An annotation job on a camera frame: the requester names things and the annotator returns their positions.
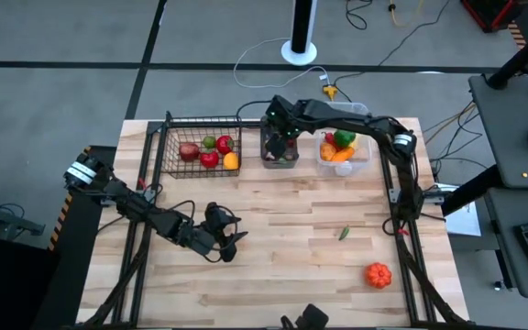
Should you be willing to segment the white paper sheet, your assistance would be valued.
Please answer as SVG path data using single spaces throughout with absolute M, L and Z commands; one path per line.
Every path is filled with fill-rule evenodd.
M 445 216 L 449 234 L 480 237 L 480 225 L 476 203 L 472 202 Z

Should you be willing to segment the black boom pole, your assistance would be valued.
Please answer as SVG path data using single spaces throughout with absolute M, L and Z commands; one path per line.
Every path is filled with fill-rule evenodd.
M 496 73 L 486 79 L 493 89 L 502 89 L 510 78 L 528 64 L 528 43 L 508 60 Z

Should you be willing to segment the orange bumpy tomato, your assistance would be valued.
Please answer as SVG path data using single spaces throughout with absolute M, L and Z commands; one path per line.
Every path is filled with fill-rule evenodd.
M 369 286 L 384 289 L 391 285 L 392 274 L 387 265 L 375 262 L 366 266 L 364 278 Z

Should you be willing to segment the grey plastic bin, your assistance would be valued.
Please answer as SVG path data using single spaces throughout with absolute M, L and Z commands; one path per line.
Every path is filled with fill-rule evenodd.
M 269 170 L 281 170 L 281 169 L 294 168 L 299 159 L 298 145 L 295 139 L 294 139 L 295 146 L 293 148 L 289 148 L 287 146 L 287 149 L 282 157 L 279 157 L 276 159 L 266 159 L 264 157 L 264 153 L 265 153 L 264 145 L 267 142 L 267 140 L 270 139 L 272 136 L 269 136 L 263 128 L 263 117 L 260 118 L 260 157 L 261 157 L 263 166 Z M 287 163 L 284 163 L 284 164 L 279 163 L 280 158 L 285 158 L 287 160 Z

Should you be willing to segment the clear plastic tub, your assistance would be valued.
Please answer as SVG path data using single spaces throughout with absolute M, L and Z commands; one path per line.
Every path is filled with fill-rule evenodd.
M 335 174 L 335 165 L 340 162 L 323 161 L 320 158 L 320 145 L 323 142 L 325 142 L 324 132 L 332 132 L 334 134 L 336 130 L 331 128 L 331 129 L 319 130 L 315 133 L 315 135 L 317 136 L 315 157 L 317 161 L 318 173 L 321 176 L 340 177 Z M 366 169 L 372 161 L 372 154 L 371 154 L 372 141 L 371 139 L 367 136 L 363 136 L 360 134 L 356 134 L 356 137 L 360 138 L 358 150 L 355 150 L 355 154 L 349 160 L 347 160 L 351 163 L 352 168 L 353 168 L 349 176 L 354 176 L 358 174 L 359 172 L 361 172 L 362 170 Z

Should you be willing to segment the red black equipment box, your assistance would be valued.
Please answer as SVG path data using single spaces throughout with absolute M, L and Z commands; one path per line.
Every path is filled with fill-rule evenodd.
M 506 29 L 528 5 L 528 0 L 459 0 L 484 33 Z

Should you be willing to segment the green bell pepper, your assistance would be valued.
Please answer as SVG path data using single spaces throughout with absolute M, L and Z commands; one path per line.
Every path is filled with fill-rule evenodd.
M 334 142 L 337 147 L 344 149 L 356 139 L 356 134 L 346 130 L 338 129 L 334 133 Z

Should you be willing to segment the dark red apple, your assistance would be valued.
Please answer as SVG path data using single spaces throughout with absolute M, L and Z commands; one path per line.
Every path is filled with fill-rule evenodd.
M 182 161 L 192 162 L 199 158 L 200 148 L 197 144 L 191 142 L 181 143 L 179 146 L 179 156 Z

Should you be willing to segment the grey desk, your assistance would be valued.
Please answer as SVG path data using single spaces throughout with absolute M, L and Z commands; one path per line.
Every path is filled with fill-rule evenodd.
M 484 201 L 499 245 L 496 255 L 504 284 L 528 298 L 528 258 L 514 231 L 528 224 L 528 190 L 492 188 Z
M 528 76 L 496 90 L 483 76 L 468 79 L 482 125 L 505 186 L 528 189 Z

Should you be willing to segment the black pole white round base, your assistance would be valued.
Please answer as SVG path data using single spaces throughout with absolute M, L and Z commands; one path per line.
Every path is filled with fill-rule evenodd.
M 317 48 L 313 44 L 317 2 L 293 0 L 291 36 L 280 49 L 282 58 L 292 65 L 308 65 L 317 56 Z

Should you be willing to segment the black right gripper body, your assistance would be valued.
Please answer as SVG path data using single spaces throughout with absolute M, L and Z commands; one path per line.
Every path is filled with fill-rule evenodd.
M 300 128 L 283 117 L 265 115 L 263 117 L 263 128 L 269 136 L 276 134 L 284 139 L 296 139 L 302 133 Z

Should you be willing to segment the black bulky object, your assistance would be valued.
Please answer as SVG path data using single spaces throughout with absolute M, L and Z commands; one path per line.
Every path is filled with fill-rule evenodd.
M 329 317 L 309 303 L 293 323 L 286 315 L 280 318 L 282 330 L 325 330 Z

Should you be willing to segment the black platform hazard stripes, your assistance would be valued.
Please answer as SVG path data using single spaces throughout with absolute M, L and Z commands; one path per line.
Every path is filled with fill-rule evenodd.
M 56 259 L 32 330 L 74 325 L 83 296 L 102 206 L 77 192 L 66 192 L 52 223 L 46 249 Z

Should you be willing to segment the red tomato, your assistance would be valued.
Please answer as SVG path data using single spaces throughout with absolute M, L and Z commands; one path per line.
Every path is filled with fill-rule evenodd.
M 215 147 L 219 153 L 226 155 L 233 151 L 235 146 L 234 139 L 230 136 L 221 136 L 216 140 Z
M 199 160 L 206 169 L 214 169 L 219 163 L 219 154 L 214 150 L 201 152 Z

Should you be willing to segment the orange carrot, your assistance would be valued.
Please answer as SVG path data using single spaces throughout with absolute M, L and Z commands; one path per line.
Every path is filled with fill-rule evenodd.
M 332 162 L 344 162 L 349 160 L 355 154 L 355 150 L 351 147 L 343 148 L 337 151 L 331 158 Z

